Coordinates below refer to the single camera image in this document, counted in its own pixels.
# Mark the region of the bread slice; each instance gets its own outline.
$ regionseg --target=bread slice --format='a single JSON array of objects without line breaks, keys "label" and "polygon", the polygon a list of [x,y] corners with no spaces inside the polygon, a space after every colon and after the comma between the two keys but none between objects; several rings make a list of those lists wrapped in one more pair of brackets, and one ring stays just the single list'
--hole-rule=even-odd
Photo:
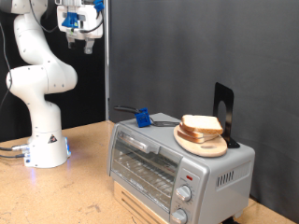
[{"label": "bread slice", "polygon": [[178,136],[185,139],[185,140],[188,140],[190,142],[194,142],[194,143],[204,143],[208,140],[212,140],[216,137],[218,137],[219,135],[218,134],[212,134],[210,136],[206,136],[206,137],[200,137],[200,138],[196,138],[196,137],[191,137],[189,135],[186,134],[186,132],[182,129],[180,129],[178,127]]},{"label": "bread slice", "polygon": [[218,136],[217,133],[198,133],[198,132],[187,131],[187,130],[184,129],[182,122],[179,124],[179,128],[183,133],[187,134],[190,137],[194,137],[194,138],[212,137],[212,136],[215,136],[215,135]]},{"label": "bread slice", "polygon": [[222,134],[223,129],[216,117],[184,115],[182,128],[189,132]]}]

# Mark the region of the table surface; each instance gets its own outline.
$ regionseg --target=table surface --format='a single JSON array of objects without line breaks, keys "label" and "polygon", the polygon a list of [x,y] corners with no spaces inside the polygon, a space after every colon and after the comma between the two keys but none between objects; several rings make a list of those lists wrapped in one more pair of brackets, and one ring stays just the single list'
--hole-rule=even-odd
[{"label": "table surface", "polygon": [[[113,196],[107,175],[107,151],[114,124],[103,121],[63,130],[72,156],[55,168],[27,168],[23,159],[0,158],[0,224],[140,224]],[[1,143],[25,144],[27,138]],[[20,154],[4,152],[2,155]],[[294,222],[249,200],[242,224]]]}]

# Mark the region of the blue object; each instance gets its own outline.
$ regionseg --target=blue object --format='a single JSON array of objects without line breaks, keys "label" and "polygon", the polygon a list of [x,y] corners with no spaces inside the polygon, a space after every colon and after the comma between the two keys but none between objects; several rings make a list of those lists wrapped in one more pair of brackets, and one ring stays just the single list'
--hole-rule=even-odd
[{"label": "blue object", "polygon": [[143,127],[151,125],[148,109],[146,107],[144,107],[144,108],[140,109],[140,111],[142,111],[142,112],[139,114],[135,114],[135,117],[136,117],[136,120],[138,123],[138,127],[143,128]]},{"label": "blue object", "polygon": [[94,8],[97,12],[102,11],[105,7],[103,4],[103,0],[94,0]]},{"label": "blue object", "polygon": [[78,15],[76,12],[67,12],[63,26],[69,28],[78,28]]}]

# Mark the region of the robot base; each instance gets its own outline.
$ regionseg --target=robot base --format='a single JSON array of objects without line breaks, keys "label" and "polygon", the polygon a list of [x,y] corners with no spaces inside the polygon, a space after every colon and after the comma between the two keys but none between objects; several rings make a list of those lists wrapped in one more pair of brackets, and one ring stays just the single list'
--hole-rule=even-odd
[{"label": "robot base", "polygon": [[67,161],[69,151],[67,138],[62,131],[52,133],[34,133],[29,138],[29,152],[26,153],[24,164],[28,167],[51,168]]}]

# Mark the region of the toaster oven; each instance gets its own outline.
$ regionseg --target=toaster oven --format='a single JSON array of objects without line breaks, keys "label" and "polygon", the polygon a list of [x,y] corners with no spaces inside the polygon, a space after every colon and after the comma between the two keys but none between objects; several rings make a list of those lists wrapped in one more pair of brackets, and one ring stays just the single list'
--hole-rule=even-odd
[{"label": "toaster oven", "polygon": [[[180,122],[165,114],[154,120]],[[115,124],[107,174],[166,222],[217,224],[239,217],[249,204],[255,152],[240,144],[217,158],[183,149],[174,128]]]}]

